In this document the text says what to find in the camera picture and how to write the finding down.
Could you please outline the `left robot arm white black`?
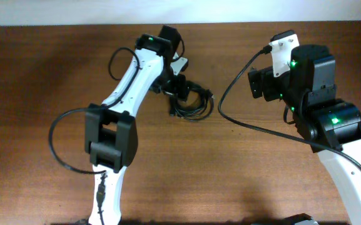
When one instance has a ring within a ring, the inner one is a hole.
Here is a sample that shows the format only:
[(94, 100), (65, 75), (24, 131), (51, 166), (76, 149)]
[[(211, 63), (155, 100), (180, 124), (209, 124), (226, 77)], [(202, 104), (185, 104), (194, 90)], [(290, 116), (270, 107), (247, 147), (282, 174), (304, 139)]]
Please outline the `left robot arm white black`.
[(94, 175), (93, 209), (88, 224), (119, 224), (123, 178), (138, 148), (136, 115), (147, 92), (165, 93), (182, 101), (189, 91), (182, 72), (187, 59), (176, 50), (182, 38), (163, 26), (158, 36), (137, 39), (131, 64), (102, 105), (90, 104), (85, 122), (85, 151)]

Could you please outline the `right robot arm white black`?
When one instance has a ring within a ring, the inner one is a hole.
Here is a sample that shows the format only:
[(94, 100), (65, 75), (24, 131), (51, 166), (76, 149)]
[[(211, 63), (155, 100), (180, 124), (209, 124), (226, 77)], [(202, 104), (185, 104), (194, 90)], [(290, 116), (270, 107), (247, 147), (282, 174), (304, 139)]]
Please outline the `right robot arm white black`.
[(336, 95), (335, 57), (328, 47), (313, 44), (267, 45), (261, 53), (271, 54), (282, 71), (251, 70), (253, 97), (285, 102), (292, 124), (332, 178), (350, 222), (361, 224), (361, 112)]

